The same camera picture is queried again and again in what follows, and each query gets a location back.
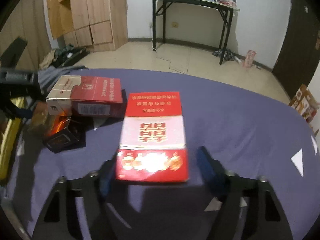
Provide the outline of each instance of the red and white box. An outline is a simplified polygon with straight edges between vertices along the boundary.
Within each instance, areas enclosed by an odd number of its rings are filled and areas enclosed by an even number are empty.
[[[52,115],[123,117],[120,79],[61,76],[47,96]]]
[[[188,179],[179,92],[129,95],[116,177],[145,182],[183,182]]]

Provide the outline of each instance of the tile floor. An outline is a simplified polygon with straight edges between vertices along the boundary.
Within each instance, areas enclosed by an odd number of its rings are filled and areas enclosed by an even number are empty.
[[[95,52],[79,64],[88,68],[127,68],[182,73],[241,87],[279,100],[289,98],[271,72],[255,66],[245,69],[235,61],[219,65],[210,51],[190,47],[158,44],[152,51],[151,42],[128,42],[116,51]]]

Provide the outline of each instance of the purple tablecloth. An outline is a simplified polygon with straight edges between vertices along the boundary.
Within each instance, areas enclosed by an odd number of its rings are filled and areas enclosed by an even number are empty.
[[[112,190],[106,209],[118,239],[206,239],[215,212],[204,212],[212,196],[196,165],[199,146],[242,177],[266,176],[295,240],[301,240],[315,222],[320,213],[319,153],[315,154],[311,129],[294,109],[238,87],[182,74],[125,69],[72,74],[120,78],[127,95],[180,92],[190,178],[183,185]],[[89,130],[86,147],[60,154],[24,133],[25,154],[15,160],[8,195],[30,234],[56,179],[76,179],[99,169],[116,151],[121,127],[122,122],[116,122]],[[291,161],[300,149],[303,177]]]

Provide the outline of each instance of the dark brown door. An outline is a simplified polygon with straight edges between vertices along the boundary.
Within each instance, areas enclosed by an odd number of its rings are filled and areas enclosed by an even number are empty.
[[[301,84],[309,85],[319,64],[316,49],[320,24],[305,0],[291,0],[287,33],[272,73],[292,98]]]

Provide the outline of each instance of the wooden wardrobe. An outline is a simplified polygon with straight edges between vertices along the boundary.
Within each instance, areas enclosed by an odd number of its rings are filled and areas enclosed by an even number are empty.
[[[47,0],[53,38],[91,51],[128,42],[126,0]]]

